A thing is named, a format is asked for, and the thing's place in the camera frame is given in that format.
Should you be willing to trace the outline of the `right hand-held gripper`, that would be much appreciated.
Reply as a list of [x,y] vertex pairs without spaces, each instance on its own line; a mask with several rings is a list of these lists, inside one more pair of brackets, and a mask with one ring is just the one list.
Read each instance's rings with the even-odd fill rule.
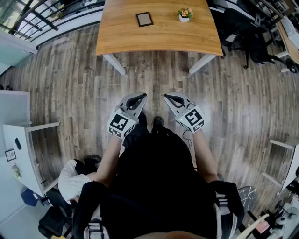
[[197,132],[204,126],[204,119],[198,105],[189,99],[187,95],[180,92],[169,92],[164,94],[164,100],[176,116],[176,122],[190,130],[192,133]]

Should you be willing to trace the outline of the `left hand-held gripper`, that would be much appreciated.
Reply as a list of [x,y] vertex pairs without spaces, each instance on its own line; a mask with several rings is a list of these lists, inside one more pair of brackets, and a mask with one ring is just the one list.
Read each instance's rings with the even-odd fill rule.
[[125,96],[110,115],[107,123],[108,132],[124,139],[139,122],[138,117],[146,101],[146,93],[133,93]]

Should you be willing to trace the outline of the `black picture frame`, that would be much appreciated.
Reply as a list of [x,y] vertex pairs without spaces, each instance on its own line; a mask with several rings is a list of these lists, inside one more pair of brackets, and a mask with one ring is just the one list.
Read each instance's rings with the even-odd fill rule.
[[136,14],[136,18],[139,27],[151,26],[154,24],[150,12]]

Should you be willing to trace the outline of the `person's left forearm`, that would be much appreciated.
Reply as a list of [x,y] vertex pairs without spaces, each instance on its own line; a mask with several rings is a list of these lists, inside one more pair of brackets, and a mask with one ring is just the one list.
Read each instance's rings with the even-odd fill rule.
[[95,181],[100,182],[107,188],[111,185],[117,174],[121,146],[122,139],[113,135],[97,169]]

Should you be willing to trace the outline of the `person's right forearm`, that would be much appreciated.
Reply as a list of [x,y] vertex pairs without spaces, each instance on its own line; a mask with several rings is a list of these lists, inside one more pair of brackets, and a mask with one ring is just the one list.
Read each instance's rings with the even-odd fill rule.
[[202,130],[192,134],[197,172],[207,182],[218,181],[217,164]]

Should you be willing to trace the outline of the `white table leg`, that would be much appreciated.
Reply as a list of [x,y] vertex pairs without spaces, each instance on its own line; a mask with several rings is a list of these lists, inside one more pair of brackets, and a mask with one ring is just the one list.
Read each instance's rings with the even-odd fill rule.
[[189,69],[189,73],[194,74],[196,71],[198,71],[200,68],[202,68],[204,65],[206,65],[211,60],[213,60],[215,57],[216,57],[216,55],[210,55],[210,54],[204,55],[197,63],[195,63]]
[[116,59],[113,54],[103,54],[103,57],[121,74],[126,75],[126,71],[120,62]]

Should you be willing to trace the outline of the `person's black clothing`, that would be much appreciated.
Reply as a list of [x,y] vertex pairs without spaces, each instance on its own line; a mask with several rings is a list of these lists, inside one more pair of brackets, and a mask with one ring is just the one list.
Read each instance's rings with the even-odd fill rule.
[[237,186],[207,183],[195,155],[170,129],[147,129],[146,116],[122,140],[107,188],[85,183],[73,211],[75,239],[232,239],[244,218]]

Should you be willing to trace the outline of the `potted orange flower plant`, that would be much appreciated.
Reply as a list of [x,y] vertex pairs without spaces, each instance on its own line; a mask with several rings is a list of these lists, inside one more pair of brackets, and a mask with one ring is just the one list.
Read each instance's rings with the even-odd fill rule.
[[178,18],[180,22],[188,22],[193,16],[191,8],[182,8],[178,11]]

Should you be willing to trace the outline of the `black office chair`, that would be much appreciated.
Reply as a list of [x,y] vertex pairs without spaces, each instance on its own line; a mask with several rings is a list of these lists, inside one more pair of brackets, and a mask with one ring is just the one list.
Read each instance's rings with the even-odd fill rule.
[[275,61],[282,63],[287,66],[286,62],[281,58],[268,54],[267,47],[274,43],[273,38],[265,42],[262,33],[256,33],[247,35],[244,38],[243,46],[246,55],[246,64],[244,69],[249,67],[249,57],[256,64],[272,63],[275,64]]
[[221,46],[227,47],[229,51],[244,51],[246,57],[249,57],[247,41],[258,32],[258,27],[251,19],[232,8],[227,8],[224,12],[214,12],[213,19]]
[[47,239],[74,239],[72,235],[72,210],[64,200],[59,190],[52,188],[46,197],[40,200],[48,202],[50,207],[46,214],[39,220],[38,230]]

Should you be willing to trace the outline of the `dark patterned seat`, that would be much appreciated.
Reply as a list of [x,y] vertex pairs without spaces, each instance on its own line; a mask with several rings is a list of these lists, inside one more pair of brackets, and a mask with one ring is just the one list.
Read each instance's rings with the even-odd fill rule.
[[256,188],[245,186],[238,189],[239,197],[244,208],[244,212],[252,210],[257,202]]

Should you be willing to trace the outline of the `black metal railing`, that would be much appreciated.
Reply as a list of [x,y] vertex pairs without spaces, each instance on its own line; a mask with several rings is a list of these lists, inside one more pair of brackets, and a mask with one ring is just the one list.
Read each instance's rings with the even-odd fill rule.
[[103,10],[105,0],[0,0],[0,30],[33,41],[59,26]]

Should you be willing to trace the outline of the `wooden desk with white legs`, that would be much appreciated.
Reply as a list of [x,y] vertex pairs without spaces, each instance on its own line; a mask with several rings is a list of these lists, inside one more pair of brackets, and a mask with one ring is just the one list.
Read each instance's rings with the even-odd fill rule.
[[299,30],[297,30],[291,20],[284,16],[276,23],[276,27],[282,38],[285,51],[277,54],[278,58],[289,56],[299,65]]

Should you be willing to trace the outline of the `blue bin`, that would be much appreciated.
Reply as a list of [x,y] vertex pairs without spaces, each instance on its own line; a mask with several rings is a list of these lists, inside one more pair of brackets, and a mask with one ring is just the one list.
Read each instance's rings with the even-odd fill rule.
[[21,198],[26,205],[32,207],[35,207],[38,202],[37,196],[35,196],[34,192],[31,189],[23,190],[21,192]]

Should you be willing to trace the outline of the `standing fan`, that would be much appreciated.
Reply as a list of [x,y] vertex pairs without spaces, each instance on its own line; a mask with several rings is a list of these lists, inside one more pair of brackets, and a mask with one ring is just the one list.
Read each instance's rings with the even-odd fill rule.
[[285,217],[288,220],[295,220],[299,216],[299,210],[296,207],[290,207],[285,211]]

